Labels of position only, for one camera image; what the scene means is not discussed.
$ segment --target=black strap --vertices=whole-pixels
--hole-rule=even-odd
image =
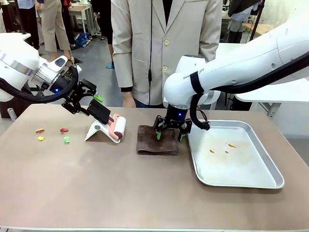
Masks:
[[[190,75],[191,84],[195,93],[204,93],[204,89],[198,78],[198,71]]]

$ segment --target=red food piece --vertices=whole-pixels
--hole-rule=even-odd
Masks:
[[[60,129],[60,132],[68,132],[68,131],[69,131],[69,129],[67,129],[67,128]]]

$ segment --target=dark shirt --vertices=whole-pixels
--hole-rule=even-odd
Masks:
[[[168,24],[169,21],[169,14],[172,8],[173,0],[162,0],[163,7],[164,7],[164,14],[165,14],[165,21]],[[132,92],[132,87],[121,88],[121,92]]]

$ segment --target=blazer pocket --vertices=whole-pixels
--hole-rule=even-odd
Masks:
[[[133,89],[140,93],[148,93],[148,62],[132,56]]]

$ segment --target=trousers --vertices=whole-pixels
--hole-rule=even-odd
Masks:
[[[20,9],[20,17],[25,26],[25,31],[31,34],[31,37],[28,38],[26,42],[38,50],[40,45],[35,7],[30,9]]]
[[[2,9],[0,9],[0,33],[6,33],[3,16],[2,16]]]
[[[45,41],[45,50],[57,52],[55,33],[61,50],[70,50],[66,30],[61,15],[60,0],[45,0],[42,12],[42,33]]]
[[[64,27],[66,29],[66,33],[67,33],[69,43],[73,45],[73,44],[75,44],[75,36],[74,36],[74,33],[73,33],[73,27],[72,27],[72,23],[71,23],[71,17],[70,17],[68,6],[63,7],[62,20],[63,20]]]

